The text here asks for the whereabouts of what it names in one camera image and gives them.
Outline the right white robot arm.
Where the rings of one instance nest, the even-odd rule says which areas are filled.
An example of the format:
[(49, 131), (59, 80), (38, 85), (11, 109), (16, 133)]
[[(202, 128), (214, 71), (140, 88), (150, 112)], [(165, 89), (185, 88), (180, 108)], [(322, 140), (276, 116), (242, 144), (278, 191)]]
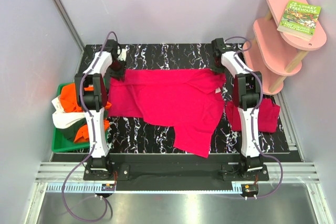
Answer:
[(263, 168), (258, 142), (258, 114), (263, 99), (262, 75), (249, 68), (239, 52), (229, 47), (223, 38), (212, 40), (215, 71), (227, 69), (234, 77), (232, 101), (238, 109), (241, 124), (241, 150), (238, 163), (239, 176), (250, 180)]

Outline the magenta t-shirt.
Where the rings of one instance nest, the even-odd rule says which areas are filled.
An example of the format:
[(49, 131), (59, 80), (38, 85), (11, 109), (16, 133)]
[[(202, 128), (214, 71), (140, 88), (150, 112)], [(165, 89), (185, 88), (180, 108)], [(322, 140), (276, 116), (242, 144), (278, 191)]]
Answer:
[(110, 81), (108, 115), (172, 127), (174, 148), (208, 158), (224, 111), (225, 82), (223, 73), (211, 69), (128, 69), (124, 81)]

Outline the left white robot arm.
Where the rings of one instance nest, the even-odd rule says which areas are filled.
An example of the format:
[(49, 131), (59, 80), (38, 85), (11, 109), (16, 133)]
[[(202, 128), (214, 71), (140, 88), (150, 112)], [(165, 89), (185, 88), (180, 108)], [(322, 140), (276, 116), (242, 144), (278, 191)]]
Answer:
[(113, 175), (106, 140), (104, 120), (108, 105), (108, 84), (104, 77), (123, 81), (126, 69), (126, 55), (115, 39), (108, 39), (95, 53), (89, 67), (75, 75), (77, 105), (83, 110), (87, 121), (90, 151), (84, 159), (85, 175), (99, 176), (103, 180)]

